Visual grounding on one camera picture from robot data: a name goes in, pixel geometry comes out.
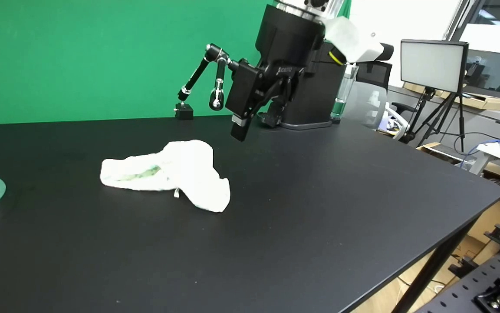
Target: floor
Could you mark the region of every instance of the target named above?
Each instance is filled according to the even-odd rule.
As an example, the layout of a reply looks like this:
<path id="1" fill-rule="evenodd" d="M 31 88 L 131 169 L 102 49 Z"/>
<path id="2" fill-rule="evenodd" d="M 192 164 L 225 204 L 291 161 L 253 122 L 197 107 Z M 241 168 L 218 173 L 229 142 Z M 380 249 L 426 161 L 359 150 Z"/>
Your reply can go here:
<path id="1" fill-rule="evenodd" d="M 489 242 L 487 237 L 484 235 L 486 232 L 492 232 L 494 225 L 500 225 L 500 201 L 492 204 L 477 220 L 477 223 L 472 227 L 468 235 L 458 244 L 451 258 L 439 270 L 439 274 L 433 277 L 428 288 L 423 291 L 423 295 L 414 303 L 411 312 L 421 308 L 433 296 L 437 296 L 444 288 L 449 288 L 456 282 L 456 277 L 451 272 L 447 272 L 449 265 L 458 265 L 459 258 L 470 258 L 473 263 L 482 265 L 484 261 L 487 261 L 491 256 L 498 253 L 500 248 Z M 373 295 L 367 301 L 364 301 L 359 308 L 355 308 L 354 313 L 390 312 L 395 307 L 395 303 L 400 300 L 400 296 L 406 293 L 407 286 L 411 284 L 414 275 L 420 272 L 420 268 L 425 265 L 425 261 L 426 258 L 420 260 L 416 265 L 407 268 L 402 275 L 399 275 L 395 281 L 392 281 L 376 295 Z"/>
<path id="2" fill-rule="evenodd" d="M 446 286 L 451 286 L 454 277 L 451 272 L 447 272 L 447 267 L 453 263 L 456 265 L 458 256 L 473 258 L 479 251 L 482 251 L 482 248 L 484 248 L 484 244 L 477 242 L 472 237 L 465 237 L 465 241 L 453 253 L 453 258 L 449 258 L 446 261 L 446 265 L 439 270 L 439 274 L 433 277 L 433 281 L 426 286 L 423 295 L 413 305 L 411 312 L 414 312 L 421 305 L 428 303 Z M 367 301 L 364 301 L 359 308 L 355 308 L 354 313 L 385 313 L 385 312 L 390 312 L 395 307 L 395 303 L 400 300 L 400 296 L 406 293 L 406 289 L 413 282 L 414 275 L 421 270 L 426 258 L 420 260 L 416 265 L 407 268 L 395 281 L 392 281 L 383 289 L 380 289 L 376 295 L 373 295 Z"/>

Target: white robot part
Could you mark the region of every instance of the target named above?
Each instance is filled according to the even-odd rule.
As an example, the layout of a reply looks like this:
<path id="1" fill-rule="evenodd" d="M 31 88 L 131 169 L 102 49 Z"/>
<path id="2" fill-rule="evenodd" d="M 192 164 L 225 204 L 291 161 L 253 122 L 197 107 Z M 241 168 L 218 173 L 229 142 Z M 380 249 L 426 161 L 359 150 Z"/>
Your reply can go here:
<path id="1" fill-rule="evenodd" d="M 400 140 L 409 129 L 407 121 L 404 121 L 399 114 L 395 114 L 390 108 L 390 103 L 385 105 L 383 122 L 381 124 L 392 124 L 395 128 L 397 133 L 392 136 L 392 140 L 395 140 L 395 142 Z"/>
<path id="2" fill-rule="evenodd" d="M 282 9 L 298 18 L 308 20 L 333 20 L 338 16 L 343 0 L 329 0 L 321 8 L 314 8 L 310 0 L 277 0 L 277 9 Z"/>
<path id="3" fill-rule="evenodd" d="M 373 35 L 359 32 L 347 18 L 322 20 L 324 41 L 333 44 L 347 63 L 371 63 L 383 55 Z"/>

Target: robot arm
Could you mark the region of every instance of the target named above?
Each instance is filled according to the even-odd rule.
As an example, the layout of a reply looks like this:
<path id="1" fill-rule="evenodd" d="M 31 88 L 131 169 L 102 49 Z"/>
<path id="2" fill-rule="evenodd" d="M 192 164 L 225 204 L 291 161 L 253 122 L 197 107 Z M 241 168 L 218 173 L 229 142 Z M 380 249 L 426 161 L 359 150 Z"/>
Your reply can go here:
<path id="1" fill-rule="evenodd" d="M 215 86 L 209 96 L 211 110 L 220 110 L 223 105 L 223 70 L 229 68 L 232 72 L 232 88 L 225 108 L 232 112 L 230 135 L 242 142 L 251 119 L 263 105 L 274 102 L 277 110 L 282 110 L 291 100 L 298 82 L 303 79 L 310 56 L 322 41 L 329 41 L 334 46 L 331 60 L 341 67 L 350 60 L 366 62 L 381 56 L 381 46 L 374 46 L 371 53 L 367 51 L 371 41 L 359 46 L 364 39 L 355 37 L 355 30 L 348 27 L 347 20 L 336 23 L 341 20 L 336 20 L 341 2 L 275 0 L 275 6 L 267 6 L 255 41 L 255 49 L 260 53 L 260 62 L 255 67 L 244 60 L 232 62 L 220 48 L 208 46 L 199 67 L 178 91 L 176 119 L 190 119 L 192 114 L 185 100 L 208 63 L 216 63 Z"/>

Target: white wall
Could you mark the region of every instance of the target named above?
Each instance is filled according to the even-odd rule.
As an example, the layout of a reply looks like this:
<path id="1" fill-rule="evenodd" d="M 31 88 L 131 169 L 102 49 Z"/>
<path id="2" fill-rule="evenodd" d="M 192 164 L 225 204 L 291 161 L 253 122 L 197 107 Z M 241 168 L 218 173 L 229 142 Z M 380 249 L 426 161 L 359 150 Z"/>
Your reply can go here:
<path id="1" fill-rule="evenodd" d="M 402 39 L 442 41 L 459 0 L 354 0 L 350 22 L 380 42 L 393 46 L 390 86 L 399 81 Z"/>
<path id="2" fill-rule="evenodd" d="M 475 51 L 500 53 L 500 27 L 466 25 L 459 41 L 468 42 Z"/>

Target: table leg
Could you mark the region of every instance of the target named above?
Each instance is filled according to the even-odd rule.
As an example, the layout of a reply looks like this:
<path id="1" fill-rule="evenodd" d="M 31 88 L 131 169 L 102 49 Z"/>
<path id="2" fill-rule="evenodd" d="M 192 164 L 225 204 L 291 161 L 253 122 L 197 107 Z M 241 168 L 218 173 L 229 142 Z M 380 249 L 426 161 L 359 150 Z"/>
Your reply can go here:
<path id="1" fill-rule="evenodd" d="M 475 176 L 479 176 L 480 171 L 487 166 L 487 162 L 489 162 L 489 155 L 482 154 L 482 155 L 475 161 L 475 164 L 470 168 L 470 173 L 475 175 Z"/>
<path id="2" fill-rule="evenodd" d="M 425 267 L 418 274 L 418 277 L 409 284 L 404 296 L 399 300 L 399 303 L 393 307 L 393 313 L 406 313 L 413 307 L 413 303 L 420 298 L 420 295 L 425 291 L 428 282 L 435 277 L 439 268 L 444 265 L 444 261 L 451 256 L 451 253 L 456 249 L 456 246 L 461 242 L 461 239 L 468 234 L 475 220 L 465 227 L 461 227 L 456 234 L 447 237 L 426 260 Z"/>

